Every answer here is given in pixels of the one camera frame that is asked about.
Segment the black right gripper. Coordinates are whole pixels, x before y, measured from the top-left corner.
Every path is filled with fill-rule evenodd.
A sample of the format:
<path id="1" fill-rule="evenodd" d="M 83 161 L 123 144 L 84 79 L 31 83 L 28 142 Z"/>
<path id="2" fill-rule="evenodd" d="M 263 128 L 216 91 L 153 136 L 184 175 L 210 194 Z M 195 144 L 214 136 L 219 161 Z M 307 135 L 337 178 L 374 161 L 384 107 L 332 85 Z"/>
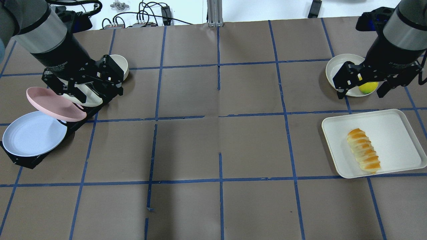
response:
<path id="1" fill-rule="evenodd" d="M 338 99 L 356 86 L 361 86 L 359 75 L 366 82 L 383 81 L 377 89 L 379 98 L 398 86 L 407 86 L 422 72 L 418 58 L 421 50 L 406 50 L 395 46 L 384 35 L 379 35 L 361 64 L 345 61 L 333 77 Z"/>

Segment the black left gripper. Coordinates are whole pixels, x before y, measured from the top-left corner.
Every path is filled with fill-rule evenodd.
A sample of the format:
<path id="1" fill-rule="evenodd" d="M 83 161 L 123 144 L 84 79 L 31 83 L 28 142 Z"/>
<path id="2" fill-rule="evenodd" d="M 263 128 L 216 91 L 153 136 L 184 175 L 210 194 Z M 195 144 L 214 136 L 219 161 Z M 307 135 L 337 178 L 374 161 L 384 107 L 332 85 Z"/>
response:
<path id="1" fill-rule="evenodd" d="M 87 85 L 102 100 L 107 100 L 107 89 L 111 94 L 123 95 L 123 70 L 110 55 L 95 61 L 87 55 L 42 55 L 44 73 L 42 81 L 57 95 L 76 103 L 86 104 Z"/>

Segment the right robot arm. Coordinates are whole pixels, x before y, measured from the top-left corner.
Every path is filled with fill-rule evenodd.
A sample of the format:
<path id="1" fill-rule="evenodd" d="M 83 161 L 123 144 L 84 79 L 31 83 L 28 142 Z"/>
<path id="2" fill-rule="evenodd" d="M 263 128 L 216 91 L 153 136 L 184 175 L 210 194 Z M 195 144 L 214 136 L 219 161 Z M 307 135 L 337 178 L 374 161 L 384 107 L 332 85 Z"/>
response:
<path id="1" fill-rule="evenodd" d="M 408 86 L 422 73 L 418 58 L 426 52 L 426 1 L 402 0 L 394 8 L 380 7 L 363 13 L 357 20 L 358 31 L 375 31 L 377 38 L 364 61 L 346 61 L 333 77 L 337 96 L 368 82 L 382 82 L 379 98 L 398 86 Z"/>

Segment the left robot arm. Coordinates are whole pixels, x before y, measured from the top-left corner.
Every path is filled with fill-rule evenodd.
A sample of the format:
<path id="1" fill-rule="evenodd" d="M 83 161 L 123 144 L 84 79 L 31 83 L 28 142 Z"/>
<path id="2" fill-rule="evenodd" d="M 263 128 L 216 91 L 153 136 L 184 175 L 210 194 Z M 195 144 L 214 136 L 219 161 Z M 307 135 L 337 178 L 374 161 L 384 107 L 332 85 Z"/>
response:
<path id="1" fill-rule="evenodd" d="M 93 60 L 45 0 L 1 1 L 1 58 L 15 39 L 45 67 L 44 83 L 85 105 L 123 95 L 124 71 L 109 55 Z"/>

